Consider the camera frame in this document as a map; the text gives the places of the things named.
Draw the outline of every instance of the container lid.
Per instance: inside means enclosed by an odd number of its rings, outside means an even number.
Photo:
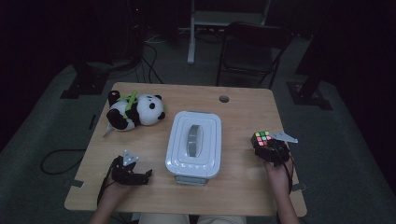
[[[166,168],[174,175],[212,178],[220,168],[221,120],[215,114],[176,114],[166,152]]]

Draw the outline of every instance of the rubik's cube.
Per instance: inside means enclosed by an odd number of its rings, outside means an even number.
[[[256,147],[266,147],[268,145],[267,141],[272,139],[270,132],[256,132],[251,137],[250,141],[254,148]]]
[[[251,137],[254,154],[265,161],[273,162],[274,166],[289,160],[289,148],[285,142],[271,137],[270,132],[256,132]]]

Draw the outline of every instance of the stuffed animal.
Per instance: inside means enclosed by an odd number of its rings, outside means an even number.
[[[106,116],[115,130],[128,131],[141,124],[155,124],[165,118],[161,95],[136,95],[136,91],[130,96],[121,96],[119,91],[108,94],[110,110]]]

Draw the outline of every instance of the black cable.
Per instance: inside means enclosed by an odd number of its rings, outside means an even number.
[[[127,10],[127,16],[126,16],[126,41],[125,41],[125,46],[124,46],[124,51],[123,55],[127,54],[128,51],[128,46],[129,46],[129,31],[131,29],[131,26],[133,24],[133,18],[132,18],[132,7],[131,7],[131,2],[126,1],[126,10]]]
[[[148,81],[149,81],[150,83],[152,83],[152,81],[151,81],[151,71],[153,71],[153,72],[154,72],[154,75],[155,75],[155,76],[158,78],[158,80],[160,80],[160,82],[163,84],[163,81],[158,77],[157,73],[155,72],[155,70],[154,70],[154,68],[153,68],[154,63],[155,63],[155,61],[157,60],[158,52],[157,52],[157,50],[156,50],[154,47],[152,47],[151,45],[148,45],[148,44],[145,43],[145,46],[147,46],[147,47],[149,47],[149,48],[151,48],[151,49],[154,50],[154,59],[152,60],[152,63],[151,63],[151,64],[149,64],[149,62],[148,62],[145,58],[142,57],[143,61],[145,61],[145,63],[146,63],[146,64],[148,65],[148,67],[149,67],[149,70],[148,70]]]
[[[146,83],[146,78],[145,78],[145,66],[142,64],[142,73],[143,73],[143,83]]]
[[[134,75],[136,76],[137,83],[140,83],[139,75],[137,74],[137,69],[134,70]]]
[[[292,188],[292,185],[293,185],[293,179],[292,179],[292,176],[291,176],[291,174],[290,174],[290,171],[289,171],[288,167],[286,166],[286,163],[283,161],[282,157],[281,157],[280,154],[279,154],[279,151],[277,150],[277,143],[276,143],[276,142],[275,142],[274,150],[275,150],[276,155],[278,156],[279,160],[282,161],[282,165],[283,165],[283,167],[284,167],[285,170],[286,170],[286,176],[288,177],[288,180],[289,180],[289,193],[291,193],[291,188]],[[292,162],[291,169],[293,169],[293,167],[294,167],[294,160],[293,160],[293,158],[291,157],[291,155],[289,155],[289,159],[290,159],[291,162]]]
[[[73,169],[74,167],[76,167],[76,166],[82,161],[82,157],[81,157],[81,159],[79,159],[78,161],[76,161],[76,163],[75,163],[74,165],[70,166],[69,168],[66,168],[65,170],[58,171],[58,172],[50,172],[50,171],[46,171],[46,169],[44,169],[44,163],[46,162],[47,158],[48,158],[50,155],[52,155],[53,153],[57,153],[57,152],[76,152],[76,151],[86,151],[86,150],[87,150],[86,148],[83,148],[83,149],[58,149],[58,150],[51,151],[51,152],[48,153],[48,154],[44,157],[44,159],[41,161],[41,163],[40,163],[40,169],[41,169],[41,171],[42,171],[44,174],[47,174],[47,175],[62,175],[62,174],[64,174],[64,173],[70,171],[70,170]]]
[[[155,50],[155,58],[154,58],[154,60],[153,60],[153,62],[152,62],[151,64],[149,64],[149,62],[148,62],[145,58],[142,57],[143,61],[144,61],[144,62],[148,65],[148,67],[149,67],[149,70],[148,70],[148,81],[149,81],[150,83],[152,83],[152,81],[151,81],[151,71],[152,71],[152,72],[154,73],[155,77],[158,78],[158,80],[161,82],[161,84],[163,84],[163,81],[160,79],[160,77],[158,76],[158,74],[155,72],[155,70],[154,70],[154,68],[153,68],[153,65],[154,65],[154,63],[155,63],[155,60],[156,60],[156,58],[157,58],[157,50],[156,50],[155,48],[153,48],[153,49]]]

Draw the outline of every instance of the chair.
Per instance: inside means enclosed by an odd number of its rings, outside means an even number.
[[[224,30],[216,86],[224,71],[260,76],[260,83],[272,73],[268,87],[271,89],[280,57],[291,40],[292,33],[284,28],[230,23]]]

